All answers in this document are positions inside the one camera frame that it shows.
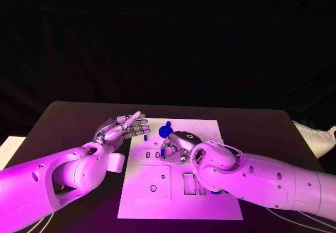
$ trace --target black backdrop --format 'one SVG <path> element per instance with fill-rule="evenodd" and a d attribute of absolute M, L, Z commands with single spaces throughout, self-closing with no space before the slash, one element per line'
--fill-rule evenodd
<path fill-rule="evenodd" d="M 55 100 L 283 109 L 326 130 L 335 19 L 335 1 L 3 1 L 2 139 L 28 134 Z"/>

